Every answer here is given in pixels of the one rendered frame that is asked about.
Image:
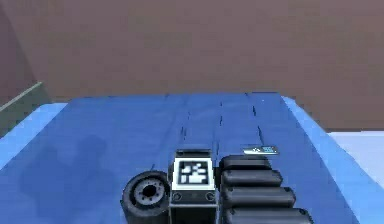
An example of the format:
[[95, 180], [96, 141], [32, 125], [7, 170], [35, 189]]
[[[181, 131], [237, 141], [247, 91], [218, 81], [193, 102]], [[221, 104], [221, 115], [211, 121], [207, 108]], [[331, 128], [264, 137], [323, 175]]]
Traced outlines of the small grey remote control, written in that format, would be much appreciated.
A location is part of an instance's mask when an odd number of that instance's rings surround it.
[[279, 153], [275, 146], [248, 146], [243, 149], [243, 152], [254, 155], [277, 155]]

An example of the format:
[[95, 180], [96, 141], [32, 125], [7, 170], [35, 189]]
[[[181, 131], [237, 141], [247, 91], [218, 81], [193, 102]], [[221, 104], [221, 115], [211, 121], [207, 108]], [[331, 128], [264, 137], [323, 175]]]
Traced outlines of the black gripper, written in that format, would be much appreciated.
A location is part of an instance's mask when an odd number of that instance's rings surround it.
[[145, 171], [131, 178], [121, 197], [127, 224], [168, 224], [169, 194], [163, 171]]

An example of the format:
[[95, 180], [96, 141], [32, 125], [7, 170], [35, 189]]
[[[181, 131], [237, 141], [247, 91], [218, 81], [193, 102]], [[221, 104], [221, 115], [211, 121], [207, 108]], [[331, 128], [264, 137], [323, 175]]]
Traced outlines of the blue bed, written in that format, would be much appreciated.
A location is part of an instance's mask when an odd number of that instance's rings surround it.
[[174, 151], [272, 145], [315, 224], [384, 224], [384, 188], [277, 93], [106, 96], [36, 109], [0, 138], [0, 224], [124, 224], [126, 182]]

